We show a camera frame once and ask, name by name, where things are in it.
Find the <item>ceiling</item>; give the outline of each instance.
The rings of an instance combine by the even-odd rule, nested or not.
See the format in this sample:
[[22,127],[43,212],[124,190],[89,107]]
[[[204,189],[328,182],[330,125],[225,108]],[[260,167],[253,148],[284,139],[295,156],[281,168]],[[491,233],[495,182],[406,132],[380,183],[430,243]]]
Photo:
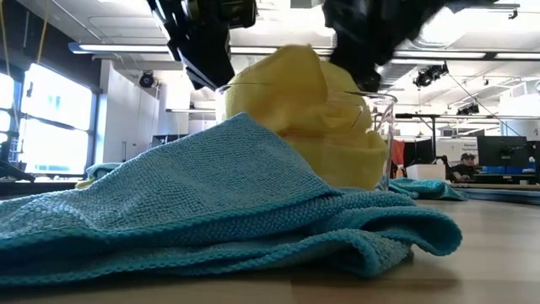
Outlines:
[[[164,35],[152,18],[145,0],[50,0],[50,23],[74,40],[82,43],[151,44],[166,43]],[[19,0],[34,13],[45,16],[44,0]],[[320,7],[303,7],[300,0],[257,0],[259,18],[250,29],[232,30],[233,46],[282,46],[289,43],[332,46],[332,32],[325,29]],[[468,9],[455,16],[441,14],[423,31],[422,43],[406,47],[444,48],[459,51],[523,51],[540,52],[540,1],[501,0],[519,3],[519,15],[509,20],[508,10]],[[308,6],[318,4],[309,2]],[[445,39],[432,43],[432,39]],[[262,57],[233,56],[235,70]],[[174,81],[181,65],[171,62],[168,55],[131,55],[116,60],[120,69],[134,73],[144,69],[167,71],[158,73],[164,81]],[[450,76],[445,76],[427,88],[417,90],[413,77],[422,66],[392,64],[383,70],[391,84],[389,94],[399,99],[398,111],[442,113],[456,111],[458,101],[469,94],[478,95],[491,111],[497,111],[498,94],[508,85],[529,78],[540,78],[540,62],[448,62]]]

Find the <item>glass bowl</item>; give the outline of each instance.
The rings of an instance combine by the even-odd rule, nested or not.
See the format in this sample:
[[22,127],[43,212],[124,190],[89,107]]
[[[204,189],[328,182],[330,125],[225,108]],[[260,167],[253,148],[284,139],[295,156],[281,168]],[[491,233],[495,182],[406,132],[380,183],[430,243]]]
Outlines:
[[228,84],[217,90],[216,120],[246,112],[333,187],[386,191],[396,103],[396,97],[384,94]]

